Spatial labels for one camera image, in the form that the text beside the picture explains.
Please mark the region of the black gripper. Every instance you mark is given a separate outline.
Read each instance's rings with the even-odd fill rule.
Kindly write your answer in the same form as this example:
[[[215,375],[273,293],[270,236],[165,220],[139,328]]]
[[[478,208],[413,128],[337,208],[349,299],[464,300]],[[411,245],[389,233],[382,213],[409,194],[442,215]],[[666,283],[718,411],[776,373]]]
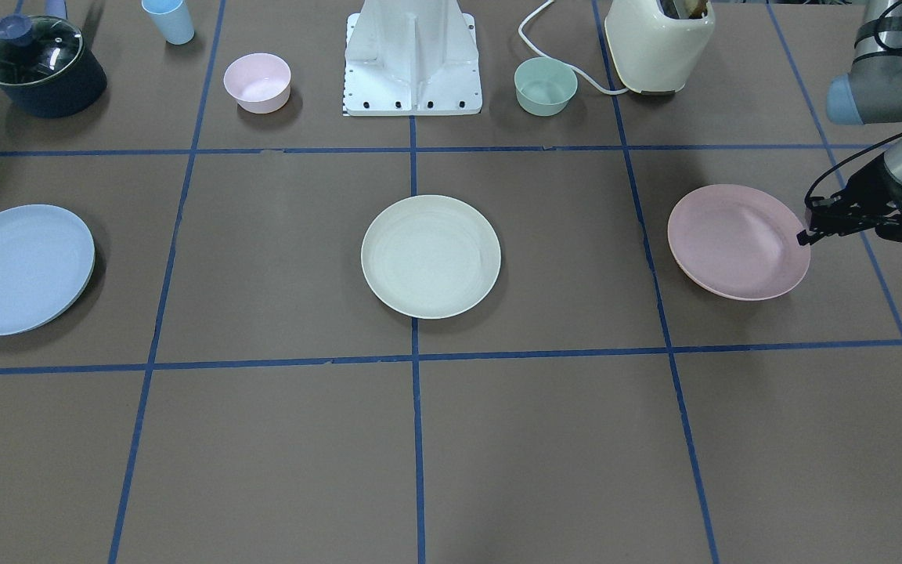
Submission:
[[[797,234],[797,244],[810,246],[823,238],[866,230],[873,230],[882,239],[902,243],[902,181],[891,174],[884,158],[873,158],[834,195],[815,196],[817,186],[838,168],[835,165],[824,172],[806,191],[808,227]]]

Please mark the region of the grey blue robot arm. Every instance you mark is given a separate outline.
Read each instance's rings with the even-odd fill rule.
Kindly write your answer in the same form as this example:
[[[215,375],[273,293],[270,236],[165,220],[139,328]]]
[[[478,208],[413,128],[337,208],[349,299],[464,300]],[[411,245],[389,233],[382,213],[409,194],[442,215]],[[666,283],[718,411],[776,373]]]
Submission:
[[[902,124],[902,1],[870,1],[848,74],[832,80],[828,118],[838,125]],[[874,145],[876,156],[829,197],[806,193],[799,245],[873,230],[902,243],[902,133]]]

